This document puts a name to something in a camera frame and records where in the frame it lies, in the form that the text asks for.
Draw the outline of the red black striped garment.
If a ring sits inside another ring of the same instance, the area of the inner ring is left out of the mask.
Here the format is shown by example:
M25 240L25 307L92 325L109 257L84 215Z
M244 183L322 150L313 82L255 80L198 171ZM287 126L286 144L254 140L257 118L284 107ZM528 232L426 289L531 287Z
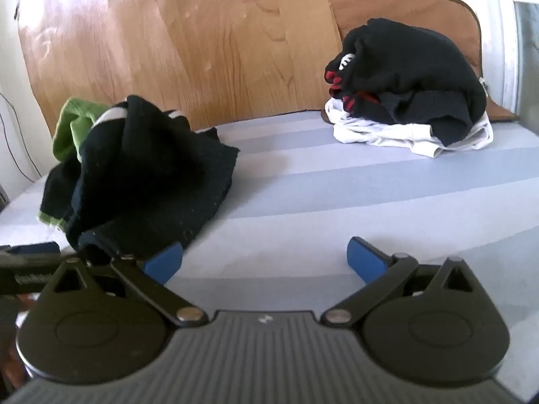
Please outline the red black striped garment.
M362 101L367 101L372 104L379 104L378 98L371 96L364 91L353 92L344 88L343 79L334 70L326 70L324 80L330 85L329 94L334 99L341 99L344 104L344 110L352 113L354 107Z

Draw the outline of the brown cushion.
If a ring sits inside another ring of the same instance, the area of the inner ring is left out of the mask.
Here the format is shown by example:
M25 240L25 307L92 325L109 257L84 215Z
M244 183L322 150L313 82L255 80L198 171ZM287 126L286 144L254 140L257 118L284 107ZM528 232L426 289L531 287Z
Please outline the brown cushion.
M385 18L411 27L433 30L449 38L478 76L482 74L480 23L471 8L459 0L330 0L343 37L371 18ZM508 109L486 93L486 111L493 121L516 121Z

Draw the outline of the wooden headboard panel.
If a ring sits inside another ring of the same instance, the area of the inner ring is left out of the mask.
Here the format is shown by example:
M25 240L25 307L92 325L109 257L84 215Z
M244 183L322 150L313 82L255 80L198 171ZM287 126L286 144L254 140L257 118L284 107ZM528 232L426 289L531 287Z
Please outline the wooden headboard panel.
M196 129L321 108L341 48L329 0L19 0L15 19L50 128L70 97L136 94Z

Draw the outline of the black knit sweater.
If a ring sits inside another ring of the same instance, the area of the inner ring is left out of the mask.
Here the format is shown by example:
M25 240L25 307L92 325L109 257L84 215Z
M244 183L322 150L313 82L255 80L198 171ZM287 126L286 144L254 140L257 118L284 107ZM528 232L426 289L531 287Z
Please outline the black knit sweater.
M486 111L486 93L458 47L442 34L385 18L351 30L326 70L364 91L349 113L383 124L427 124L443 144L464 139Z

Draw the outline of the white folded garment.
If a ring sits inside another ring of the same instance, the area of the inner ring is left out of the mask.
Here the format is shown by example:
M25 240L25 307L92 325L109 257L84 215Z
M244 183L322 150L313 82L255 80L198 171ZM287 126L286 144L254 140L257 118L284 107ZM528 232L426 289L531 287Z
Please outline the white folded garment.
M444 145L427 124L388 125L376 121L353 118L344 110L340 99L329 99L324 106L325 117L334 126L334 137L341 143L364 143L375 147L409 149L412 153L435 159L442 152L479 150L493 143L493 126L487 113L460 141Z

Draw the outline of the striped blue bed sheet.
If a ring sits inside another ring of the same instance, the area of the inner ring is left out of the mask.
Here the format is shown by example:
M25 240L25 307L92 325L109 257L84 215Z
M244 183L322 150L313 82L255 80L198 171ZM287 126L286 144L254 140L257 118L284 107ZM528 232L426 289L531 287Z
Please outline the striped blue bed sheet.
M435 159L342 144L314 112L224 125L232 188L169 287L216 316L117 384L34 379L14 403L517 403L538 390L538 137L517 123L488 147ZM360 236L425 264L464 259L511 333L492 381L417 387L318 316L362 286Z

